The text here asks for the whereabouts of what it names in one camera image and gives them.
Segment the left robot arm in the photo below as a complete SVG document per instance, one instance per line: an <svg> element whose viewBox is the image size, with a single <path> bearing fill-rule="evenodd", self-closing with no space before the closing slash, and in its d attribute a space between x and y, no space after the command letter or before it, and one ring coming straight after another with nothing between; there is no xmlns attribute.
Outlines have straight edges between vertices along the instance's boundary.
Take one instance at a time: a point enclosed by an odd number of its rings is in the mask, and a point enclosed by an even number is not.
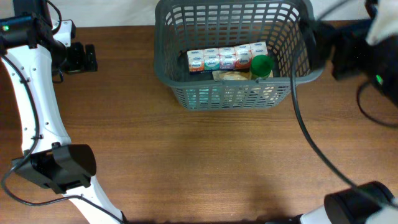
<svg viewBox="0 0 398 224"><path fill-rule="evenodd" d="M90 223L125 223L123 212L96 178L91 147L73 144L58 109L54 76L95 72L95 47L75 42L71 20L54 21L54 4L14 0L14 15L1 20L1 60L11 79L22 126L22 157L11 173L69 200Z"/></svg>

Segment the brown paper bag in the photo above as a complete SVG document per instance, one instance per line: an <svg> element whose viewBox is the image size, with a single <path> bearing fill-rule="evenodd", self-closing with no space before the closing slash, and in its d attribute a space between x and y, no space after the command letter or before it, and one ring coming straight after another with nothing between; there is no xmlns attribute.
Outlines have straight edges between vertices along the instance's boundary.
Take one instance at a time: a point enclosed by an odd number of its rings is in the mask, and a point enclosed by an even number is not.
<svg viewBox="0 0 398 224"><path fill-rule="evenodd" d="M215 81L236 81L236 80L255 80L251 72L239 71L222 71L217 70L212 72Z"/></svg>

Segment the green-lidded glass jar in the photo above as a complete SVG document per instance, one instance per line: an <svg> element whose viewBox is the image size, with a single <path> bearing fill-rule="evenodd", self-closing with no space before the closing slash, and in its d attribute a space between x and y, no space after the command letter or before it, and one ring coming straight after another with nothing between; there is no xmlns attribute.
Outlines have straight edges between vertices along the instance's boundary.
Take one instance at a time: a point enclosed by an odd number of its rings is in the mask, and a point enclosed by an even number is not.
<svg viewBox="0 0 398 224"><path fill-rule="evenodd" d="M257 55L252 59L250 73L252 79L268 78L273 70L274 61L267 55Z"/></svg>

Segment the multipack of tissue packets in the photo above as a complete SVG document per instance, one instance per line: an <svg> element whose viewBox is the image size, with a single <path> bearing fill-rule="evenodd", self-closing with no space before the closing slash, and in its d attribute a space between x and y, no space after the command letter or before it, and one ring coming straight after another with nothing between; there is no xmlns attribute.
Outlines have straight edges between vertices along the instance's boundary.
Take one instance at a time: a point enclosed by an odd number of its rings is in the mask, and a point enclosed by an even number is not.
<svg viewBox="0 0 398 224"><path fill-rule="evenodd" d="M243 70L251 66L252 59L257 55L268 55L265 42L189 50L187 52L188 69L190 73Z"/></svg>

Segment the grey plastic shopping basket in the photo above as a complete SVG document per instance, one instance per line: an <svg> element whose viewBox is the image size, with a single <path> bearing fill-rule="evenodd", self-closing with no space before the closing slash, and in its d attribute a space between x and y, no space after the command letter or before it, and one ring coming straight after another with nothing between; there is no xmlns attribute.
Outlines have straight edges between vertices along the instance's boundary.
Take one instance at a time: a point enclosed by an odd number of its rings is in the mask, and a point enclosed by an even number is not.
<svg viewBox="0 0 398 224"><path fill-rule="evenodd" d="M155 8L157 78L189 110L270 108L319 77L300 21L309 0L162 0Z"/></svg>

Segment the teal snack packet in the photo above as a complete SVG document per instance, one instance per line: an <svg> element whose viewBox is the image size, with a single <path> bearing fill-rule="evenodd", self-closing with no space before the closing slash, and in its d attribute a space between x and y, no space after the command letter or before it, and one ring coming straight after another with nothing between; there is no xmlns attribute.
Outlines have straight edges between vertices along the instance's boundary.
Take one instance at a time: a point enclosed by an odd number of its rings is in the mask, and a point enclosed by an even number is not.
<svg viewBox="0 0 398 224"><path fill-rule="evenodd" d="M188 106L191 109L207 108L210 104L216 103L217 101L211 95L213 92L208 89L188 89L187 99Z"/></svg>

